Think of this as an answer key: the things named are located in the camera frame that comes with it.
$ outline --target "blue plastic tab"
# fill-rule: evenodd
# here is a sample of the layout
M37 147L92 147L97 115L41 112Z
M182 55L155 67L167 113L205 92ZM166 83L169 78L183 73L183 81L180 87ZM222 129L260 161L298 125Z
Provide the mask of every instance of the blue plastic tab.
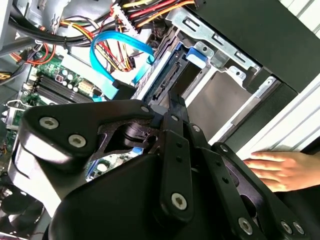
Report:
M192 62L194 65L198 66L201 69L204 69L207 65L207 57L194 49L190 48L188 54L186 55L186 59Z

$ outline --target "black metal arm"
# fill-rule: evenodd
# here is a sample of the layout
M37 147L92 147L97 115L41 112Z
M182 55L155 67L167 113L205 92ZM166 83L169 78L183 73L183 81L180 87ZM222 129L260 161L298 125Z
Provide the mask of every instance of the black metal arm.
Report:
M208 145L182 98L170 94L169 106L164 115L139 100L25 112L9 175L55 212L48 239L309 239L230 148ZM84 184L88 161L133 147L143 154Z

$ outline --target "white connector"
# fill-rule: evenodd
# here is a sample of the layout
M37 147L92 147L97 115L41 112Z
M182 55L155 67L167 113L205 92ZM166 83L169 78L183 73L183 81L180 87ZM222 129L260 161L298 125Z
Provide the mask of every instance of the white connector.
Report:
M112 6L113 13L119 18L119 20L123 23L124 27L128 30L127 34L131 37L138 36L138 31L136 28L131 24L125 12L121 9L118 4Z

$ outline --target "mounting hole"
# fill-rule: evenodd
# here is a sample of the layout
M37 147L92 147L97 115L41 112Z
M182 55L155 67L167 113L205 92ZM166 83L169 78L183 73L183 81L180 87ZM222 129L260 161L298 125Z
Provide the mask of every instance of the mounting hole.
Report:
M153 143L155 143L157 140L158 140L157 136L150 136L150 137L147 139L147 142L148 142L148 144L153 144Z
M229 183L229 180L228 180L228 179L226 179L225 177L223 177L223 178L222 178L222 180L223 180L226 184L228 184L228 183Z

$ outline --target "hand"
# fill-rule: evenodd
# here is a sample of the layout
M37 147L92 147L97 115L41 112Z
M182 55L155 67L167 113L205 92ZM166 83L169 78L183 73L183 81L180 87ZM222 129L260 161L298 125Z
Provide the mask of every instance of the hand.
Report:
M255 152L243 161L273 192L320 185L320 156L301 152Z

